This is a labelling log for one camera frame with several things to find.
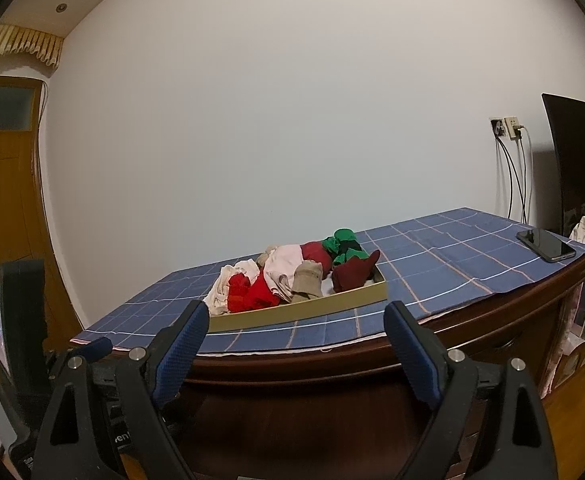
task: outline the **wall outlet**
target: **wall outlet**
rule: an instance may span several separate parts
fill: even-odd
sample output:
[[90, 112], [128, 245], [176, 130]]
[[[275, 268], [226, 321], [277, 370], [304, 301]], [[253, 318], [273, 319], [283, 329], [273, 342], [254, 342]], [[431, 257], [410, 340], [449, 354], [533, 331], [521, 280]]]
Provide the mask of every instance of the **wall outlet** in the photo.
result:
[[494, 117], [490, 119], [490, 126], [495, 137], [508, 136], [511, 140], [521, 139], [521, 127], [516, 117]]
[[506, 132], [508, 133], [508, 137], [510, 137], [510, 140], [521, 139], [522, 134], [519, 132], [519, 128], [521, 126], [519, 124], [518, 118], [504, 117], [504, 125], [506, 127]]
[[495, 137], [503, 137], [506, 135], [506, 128], [504, 127], [503, 118], [492, 118], [490, 120], [490, 127]]

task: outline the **dark red sock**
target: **dark red sock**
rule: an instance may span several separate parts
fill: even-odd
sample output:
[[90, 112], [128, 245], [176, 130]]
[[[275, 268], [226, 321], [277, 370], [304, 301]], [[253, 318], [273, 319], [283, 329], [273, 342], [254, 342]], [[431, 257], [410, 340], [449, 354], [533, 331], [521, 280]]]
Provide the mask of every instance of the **dark red sock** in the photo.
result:
[[336, 266], [333, 269], [332, 280], [335, 292], [353, 290], [366, 282], [373, 272], [373, 267], [380, 257], [380, 251], [377, 249], [365, 260], [358, 256], [353, 256], [345, 264]]
[[244, 298], [244, 307], [246, 310], [258, 310], [269, 306], [277, 306], [279, 301], [280, 298], [268, 288], [264, 279], [264, 269], [261, 269], [255, 283], [250, 286]]
[[250, 289], [249, 278], [242, 273], [234, 274], [228, 280], [228, 310], [243, 312], [249, 310], [244, 305], [244, 298]]
[[323, 280], [329, 275], [330, 269], [332, 269], [332, 257], [327, 250], [324, 249], [321, 242], [308, 242], [301, 246], [301, 257], [304, 260], [312, 260], [321, 264], [323, 270]]

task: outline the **smartphone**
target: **smartphone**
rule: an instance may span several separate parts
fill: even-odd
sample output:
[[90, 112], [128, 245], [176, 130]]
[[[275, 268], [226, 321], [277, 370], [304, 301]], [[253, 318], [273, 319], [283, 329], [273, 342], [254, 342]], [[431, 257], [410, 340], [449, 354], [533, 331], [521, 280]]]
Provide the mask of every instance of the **smartphone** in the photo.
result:
[[550, 263], [566, 260], [577, 254], [575, 249], [544, 229], [521, 231], [517, 233], [517, 238]]

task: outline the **folded clothing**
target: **folded clothing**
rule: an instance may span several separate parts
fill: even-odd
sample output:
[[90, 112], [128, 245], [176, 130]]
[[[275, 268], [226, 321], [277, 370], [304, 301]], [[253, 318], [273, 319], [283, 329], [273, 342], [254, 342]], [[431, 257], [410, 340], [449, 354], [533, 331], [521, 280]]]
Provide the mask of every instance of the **folded clothing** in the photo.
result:
[[270, 253], [264, 264], [264, 279], [273, 294], [290, 302], [295, 270], [302, 262], [298, 245], [282, 245]]
[[246, 296], [244, 297], [244, 307], [246, 310], [258, 310], [260, 308], [267, 308], [269, 306], [277, 306], [279, 304], [279, 297], [275, 296], [264, 279], [264, 270], [259, 272]]
[[343, 264], [354, 256], [368, 257], [368, 253], [362, 249], [357, 236], [350, 229], [338, 229], [334, 235], [323, 240], [321, 245], [333, 258], [334, 266]]
[[332, 282], [335, 292], [345, 292], [346, 290], [353, 290], [354, 288], [363, 286], [373, 273], [380, 254], [380, 251], [377, 249], [365, 259], [354, 256], [346, 263], [336, 266], [332, 272]]
[[321, 264], [322, 278], [326, 279], [332, 269], [332, 258], [321, 242], [308, 242], [301, 246], [301, 257]]
[[321, 264], [312, 260], [304, 260], [295, 269], [295, 280], [292, 282], [291, 303], [314, 300], [321, 298], [321, 277], [323, 274]]
[[250, 283], [254, 283], [259, 275], [259, 267], [256, 266], [254, 260], [243, 260], [233, 266], [221, 267], [219, 276], [204, 298], [204, 303], [208, 306], [211, 316], [219, 316], [228, 312], [228, 280], [235, 274], [243, 274], [250, 280]]
[[230, 312], [244, 312], [249, 310], [244, 305], [244, 297], [250, 289], [250, 279], [242, 273], [231, 276], [228, 280], [228, 310]]

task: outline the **green cloth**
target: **green cloth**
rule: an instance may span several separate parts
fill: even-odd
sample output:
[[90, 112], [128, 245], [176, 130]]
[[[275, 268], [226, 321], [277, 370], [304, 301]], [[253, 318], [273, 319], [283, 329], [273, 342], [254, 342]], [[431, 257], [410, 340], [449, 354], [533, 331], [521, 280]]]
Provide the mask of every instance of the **green cloth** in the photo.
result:
[[357, 237], [350, 229], [337, 229], [335, 234], [323, 240], [321, 245], [333, 257], [335, 257], [336, 254], [339, 254], [339, 244], [341, 242], [349, 242], [352, 240], [357, 241]]
[[333, 265], [344, 264], [353, 256], [362, 260], [368, 257], [368, 253], [362, 250], [357, 236], [350, 229], [338, 229], [334, 235], [323, 240], [321, 246], [333, 258]]
[[361, 260], [365, 260], [368, 257], [368, 253], [364, 250], [358, 251], [356, 249], [349, 249], [346, 254], [340, 254], [333, 260], [333, 265], [345, 264], [350, 258], [357, 256]]

